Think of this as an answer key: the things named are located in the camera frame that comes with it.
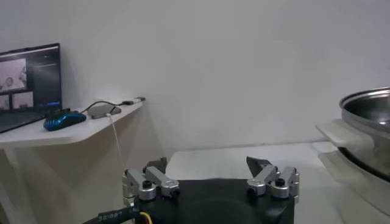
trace laptop keyboard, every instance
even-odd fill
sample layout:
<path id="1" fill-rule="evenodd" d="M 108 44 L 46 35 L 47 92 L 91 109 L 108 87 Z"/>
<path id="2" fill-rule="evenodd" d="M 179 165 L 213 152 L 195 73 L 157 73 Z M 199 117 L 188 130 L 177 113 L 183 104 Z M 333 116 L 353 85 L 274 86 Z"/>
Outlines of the laptop keyboard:
<path id="1" fill-rule="evenodd" d="M 34 121 L 39 121 L 42 118 L 44 118 L 44 113 L 38 112 L 0 115 L 0 133 L 29 124 Z"/>

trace stainless steel bowl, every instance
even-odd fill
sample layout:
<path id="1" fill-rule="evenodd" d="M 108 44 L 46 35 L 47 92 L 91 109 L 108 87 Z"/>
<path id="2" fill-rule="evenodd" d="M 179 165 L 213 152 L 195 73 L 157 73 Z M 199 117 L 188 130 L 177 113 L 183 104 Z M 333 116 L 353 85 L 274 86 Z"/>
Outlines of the stainless steel bowl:
<path id="1" fill-rule="evenodd" d="M 365 165 L 390 176 L 390 88 L 351 94 L 340 101 L 340 107 L 342 119 L 374 142 L 373 149 L 359 149 L 365 152 L 347 150 Z"/>

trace computer mouse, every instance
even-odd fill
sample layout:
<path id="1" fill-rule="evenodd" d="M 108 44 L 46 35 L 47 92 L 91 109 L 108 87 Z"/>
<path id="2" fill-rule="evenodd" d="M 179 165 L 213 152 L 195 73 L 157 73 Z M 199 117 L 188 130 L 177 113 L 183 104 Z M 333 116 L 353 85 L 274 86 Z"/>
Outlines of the computer mouse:
<path id="1" fill-rule="evenodd" d="M 81 123 L 86 119 L 86 115 L 76 111 L 62 111 L 53 116 L 49 116 L 43 123 L 43 126 L 47 131 L 56 131 Z"/>

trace screw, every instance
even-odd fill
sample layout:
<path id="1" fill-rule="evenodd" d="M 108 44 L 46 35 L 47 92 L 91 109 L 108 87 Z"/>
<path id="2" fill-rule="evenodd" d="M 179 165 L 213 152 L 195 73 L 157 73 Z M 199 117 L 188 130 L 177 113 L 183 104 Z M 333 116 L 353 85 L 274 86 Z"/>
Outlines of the screw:
<path id="1" fill-rule="evenodd" d="M 149 181 L 149 180 L 144 180 L 143 182 L 142 182 L 142 188 L 143 189 L 149 189 L 149 188 L 151 188 L 152 187 L 152 182 L 151 181 Z"/>
<path id="2" fill-rule="evenodd" d="M 254 199 L 257 197 L 256 195 L 256 191 L 252 188 L 249 188 L 246 192 L 246 194 L 248 195 L 249 199 Z"/>
<path id="3" fill-rule="evenodd" d="M 173 199 L 178 199 L 178 197 L 180 196 L 180 190 L 179 189 L 176 189 L 176 190 L 173 190 L 172 192 L 171 192 L 171 197 L 173 198 Z"/>
<path id="4" fill-rule="evenodd" d="M 275 185 L 277 187 L 283 187 L 285 185 L 285 181 L 281 178 L 278 178 L 277 180 L 275 180 Z"/>

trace laptop screen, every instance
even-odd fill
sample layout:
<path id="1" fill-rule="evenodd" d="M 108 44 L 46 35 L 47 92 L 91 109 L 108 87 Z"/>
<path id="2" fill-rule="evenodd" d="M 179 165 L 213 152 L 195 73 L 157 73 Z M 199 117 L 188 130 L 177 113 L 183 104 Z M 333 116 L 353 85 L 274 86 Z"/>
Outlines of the laptop screen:
<path id="1" fill-rule="evenodd" d="M 59 44 L 0 54 L 0 113 L 61 108 Z"/>

